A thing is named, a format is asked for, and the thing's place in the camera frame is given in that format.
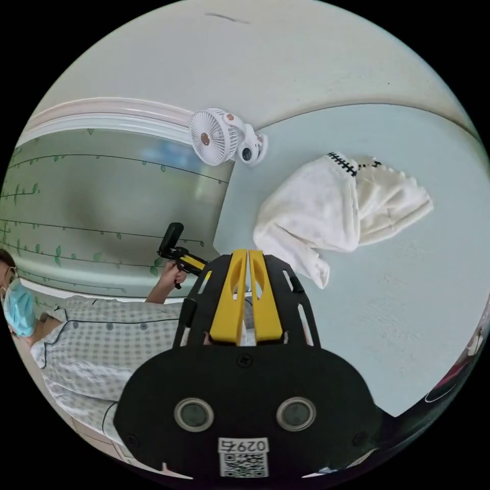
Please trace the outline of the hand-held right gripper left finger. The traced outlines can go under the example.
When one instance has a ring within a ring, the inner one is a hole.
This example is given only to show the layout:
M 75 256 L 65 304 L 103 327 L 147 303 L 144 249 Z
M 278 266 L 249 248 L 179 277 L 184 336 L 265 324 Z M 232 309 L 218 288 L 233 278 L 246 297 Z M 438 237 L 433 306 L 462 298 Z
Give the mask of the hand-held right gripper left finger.
M 247 258 L 246 249 L 236 250 L 226 257 L 228 267 L 209 331 L 213 342 L 235 346 L 241 343 Z

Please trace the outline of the person's left hand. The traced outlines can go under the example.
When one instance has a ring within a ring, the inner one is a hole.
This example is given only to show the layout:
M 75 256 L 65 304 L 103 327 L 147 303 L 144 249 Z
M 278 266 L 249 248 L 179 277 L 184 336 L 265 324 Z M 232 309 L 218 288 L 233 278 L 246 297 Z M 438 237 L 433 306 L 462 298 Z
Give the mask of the person's left hand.
M 187 273 L 180 268 L 179 264 L 173 260 L 169 260 L 165 265 L 157 285 L 160 289 L 169 293 L 175 288 L 180 288 L 186 277 Z

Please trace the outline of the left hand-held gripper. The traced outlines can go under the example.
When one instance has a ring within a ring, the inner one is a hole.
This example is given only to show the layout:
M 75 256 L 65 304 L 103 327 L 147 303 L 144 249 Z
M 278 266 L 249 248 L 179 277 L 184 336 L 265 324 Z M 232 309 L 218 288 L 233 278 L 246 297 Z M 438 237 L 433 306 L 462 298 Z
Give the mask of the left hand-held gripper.
M 198 277 L 204 270 L 208 261 L 189 253 L 188 249 L 183 247 L 168 248 L 159 251 L 159 255 L 169 260 L 173 260 L 179 264 L 179 270 L 185 271 L 188 275 Z

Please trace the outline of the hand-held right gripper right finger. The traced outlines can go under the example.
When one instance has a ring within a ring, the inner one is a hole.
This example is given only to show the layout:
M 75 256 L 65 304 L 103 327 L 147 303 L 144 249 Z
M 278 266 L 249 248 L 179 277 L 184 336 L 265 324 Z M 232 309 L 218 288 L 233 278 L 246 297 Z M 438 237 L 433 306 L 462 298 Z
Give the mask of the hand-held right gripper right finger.
M 255 342 L 282 344 L 284 330 L 277 303 L 277 294 L 284 291 L 284 266 L 276 257 L 259 250 L 249 250 Z

